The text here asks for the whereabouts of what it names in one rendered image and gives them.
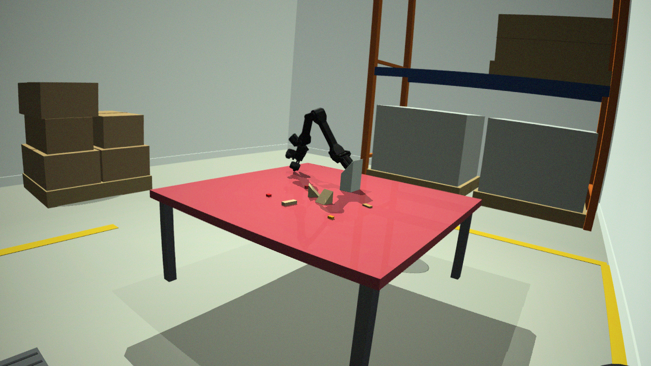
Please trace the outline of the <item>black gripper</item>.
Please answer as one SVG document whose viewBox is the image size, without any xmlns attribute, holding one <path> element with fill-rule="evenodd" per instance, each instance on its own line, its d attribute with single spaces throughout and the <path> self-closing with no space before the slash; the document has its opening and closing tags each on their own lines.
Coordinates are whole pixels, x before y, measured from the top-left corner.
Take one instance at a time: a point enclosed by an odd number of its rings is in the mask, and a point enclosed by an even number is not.
<svg viewBox="0 0 651 366">
<path fill-rule="evenodd" d="M 293 171 L 298 171 L 300 168 L 300 161 L 303 160 L 303 157 L 306 155 L 307 151 L 303 155 L 299 155 L 299 153 L 295 152 L 295 157 L 296 162 L 291 161 L 290 168 L 293 169 Z"/>
</svg>

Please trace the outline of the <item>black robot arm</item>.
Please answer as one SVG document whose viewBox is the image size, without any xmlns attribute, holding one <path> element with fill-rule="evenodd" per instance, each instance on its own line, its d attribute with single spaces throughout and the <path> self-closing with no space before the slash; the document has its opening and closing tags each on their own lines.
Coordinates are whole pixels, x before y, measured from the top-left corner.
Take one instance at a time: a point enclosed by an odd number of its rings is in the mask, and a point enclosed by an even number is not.
<svg viewBox="0 0 651 366">
<path fill-rule="evenodd" d="M 299 155 L 303 155 L 306 151 L 309 150 L 306 144 L 311 143 L 310 134 L 312 121 L 319 125 L 319 128 L 327 140 L 327 143 L 330 147 L 329 155 L 331 156 L 332 160 L 337 164 L 340 163 L 343 165 L 344 169 L 346 169 L 353 162 L 350 157 L 351 153 L 349 150 L 344 150 L 344 148 L 337 143 L 334 135 L 332 134 L 332 130 L 327 123 L 327 114 L 321 107 L 316 110 L 312 110 L 311 113 L 304 115 L 302 134 L 299 135 L 299 138 L 296 134 L 293 134 L 288 139 L 291 144 L 293 144 L 293 146 L 297 146 L 296 151 L 290 148 L 287 149 L 285 157 L 287 159 L 291 158 L 294 160 L 295 152 L 299 153 Z"/>
</svg>

